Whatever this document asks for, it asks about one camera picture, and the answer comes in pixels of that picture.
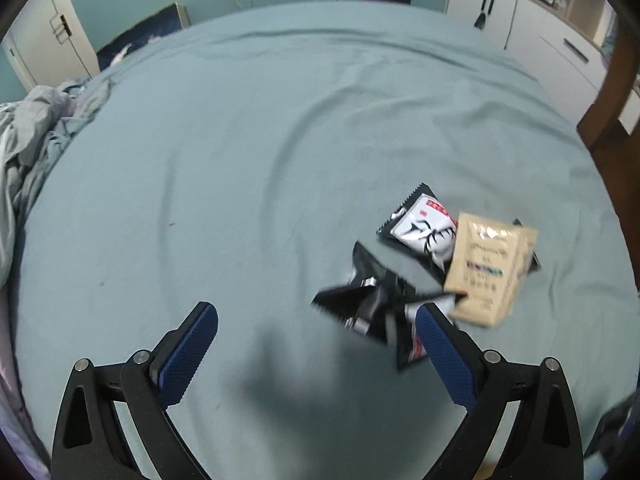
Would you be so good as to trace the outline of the white wardrobe door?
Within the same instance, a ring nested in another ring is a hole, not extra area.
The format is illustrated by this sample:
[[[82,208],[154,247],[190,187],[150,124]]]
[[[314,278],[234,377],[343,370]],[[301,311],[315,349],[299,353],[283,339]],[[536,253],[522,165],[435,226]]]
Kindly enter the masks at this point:
[[[27,91],[100,72],[72,0],[28,0],[1,45]]]

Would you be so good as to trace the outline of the dark blue framed picture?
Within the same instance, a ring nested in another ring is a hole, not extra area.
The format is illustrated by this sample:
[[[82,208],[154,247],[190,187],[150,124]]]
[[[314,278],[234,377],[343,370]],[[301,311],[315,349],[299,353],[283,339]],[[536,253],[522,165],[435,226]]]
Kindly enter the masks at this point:
[[[153,15],[122,32],[106,44],[98,52],[100,70],[121,61],[134,51],[145,47],[150,42],[169,36],[191,25],[186,7],[180,3],[171,3]]]

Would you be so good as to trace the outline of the white cabinet with drawers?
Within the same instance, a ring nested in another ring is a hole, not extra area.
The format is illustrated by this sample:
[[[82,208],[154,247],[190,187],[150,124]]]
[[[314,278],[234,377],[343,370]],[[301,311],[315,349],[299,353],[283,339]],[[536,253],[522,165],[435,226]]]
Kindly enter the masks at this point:
[[[615,39],[608,0],[447,0],[445,13],[510,53],[573,125],[597,99]]]

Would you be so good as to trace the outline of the teal bed sheet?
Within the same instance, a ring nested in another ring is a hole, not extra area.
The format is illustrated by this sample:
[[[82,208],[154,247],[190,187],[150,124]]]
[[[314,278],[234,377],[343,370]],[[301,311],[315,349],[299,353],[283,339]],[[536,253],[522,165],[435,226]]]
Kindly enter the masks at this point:
[[[376,232],[420,184],[452,213],[539,233],[511,315],[471,327],[509,361],[557,358],[580,430],[636,388],[639,298],[574,127],[513,58],[414,6],[325,1],[191,26],[107,72],[110,98],[56,164],[14,269],[15,356],[50,444],[81,358],[150,348],[200,301],[218,335],[170,416],[215,479],[419,479],[460,424],[430,363],[311,301],[352,246],[420,289]]]

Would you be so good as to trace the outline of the lilac pillow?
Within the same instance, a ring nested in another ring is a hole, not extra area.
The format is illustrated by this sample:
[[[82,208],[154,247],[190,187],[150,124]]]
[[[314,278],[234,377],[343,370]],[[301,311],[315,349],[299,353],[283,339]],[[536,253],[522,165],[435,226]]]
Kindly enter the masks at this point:
[[[19,474],[26,474],[29,479],[49,479],[49,468],[36,451],[27,426],[13,356],[10,350],[1,348],[1,437],[17,459]]]

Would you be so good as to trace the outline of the brown wooden chair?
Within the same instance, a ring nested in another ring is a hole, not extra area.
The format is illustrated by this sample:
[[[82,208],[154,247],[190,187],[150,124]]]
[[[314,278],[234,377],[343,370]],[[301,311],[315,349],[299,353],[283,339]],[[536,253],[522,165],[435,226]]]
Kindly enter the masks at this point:
[[[626,133],[620,114],[638,68],[639,41],[619,20],[605,80],[577,126],[620,219],[634,275],[639,274],[639,129]]]

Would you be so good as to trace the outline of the tan sachet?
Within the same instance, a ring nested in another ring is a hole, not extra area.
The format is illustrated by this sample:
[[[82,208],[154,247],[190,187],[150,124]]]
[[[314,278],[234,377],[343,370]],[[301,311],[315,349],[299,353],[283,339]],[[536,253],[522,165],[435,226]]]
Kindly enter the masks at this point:
[[[538,231],[462,212],[444,284],[457,296],[450,316],[494,327],[512,312],[530,264]]]

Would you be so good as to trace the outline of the grey crumpled duvet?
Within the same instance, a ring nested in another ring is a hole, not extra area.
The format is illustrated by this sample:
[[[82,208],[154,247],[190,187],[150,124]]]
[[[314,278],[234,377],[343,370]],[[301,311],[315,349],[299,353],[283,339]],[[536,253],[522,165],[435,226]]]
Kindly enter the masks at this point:
[[[18,231],[47,177],[74,137],[111,96],[110,78],[38,84],[21,101],[1,105],[1,281],[10,275]]]

